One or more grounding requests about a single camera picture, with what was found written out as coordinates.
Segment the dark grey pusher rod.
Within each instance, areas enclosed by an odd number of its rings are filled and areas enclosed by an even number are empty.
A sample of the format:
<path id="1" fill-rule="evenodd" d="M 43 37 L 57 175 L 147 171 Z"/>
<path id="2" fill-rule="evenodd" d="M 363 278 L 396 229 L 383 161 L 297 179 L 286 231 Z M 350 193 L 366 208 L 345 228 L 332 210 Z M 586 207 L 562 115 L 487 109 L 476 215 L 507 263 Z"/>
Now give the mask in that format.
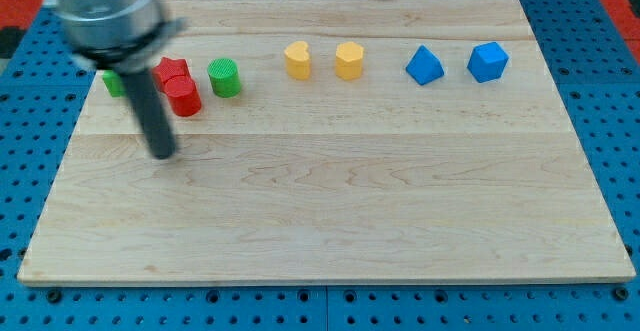
<path id="1" fill-rule="evenodd" d="M 120 78 L 150 154 L 160 160 L 172 157 L 176 139 L 150 71 L 121 73 Z"/>

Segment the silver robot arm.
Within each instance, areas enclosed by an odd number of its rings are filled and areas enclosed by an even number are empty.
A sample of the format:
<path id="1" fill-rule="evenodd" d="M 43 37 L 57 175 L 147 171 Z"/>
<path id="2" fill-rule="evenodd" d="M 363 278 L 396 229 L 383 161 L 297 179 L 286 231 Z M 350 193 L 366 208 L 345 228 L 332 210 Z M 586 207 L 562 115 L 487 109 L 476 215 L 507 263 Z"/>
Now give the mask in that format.
<path id="1" fill-rule="evenodd" d="M 176 139 L 149 62 L 186 20 L 170 18 L 161 0 L 55 0 L 54 9 L 76 60 L 121 79 L 150 154 L 171 157 Z"/>

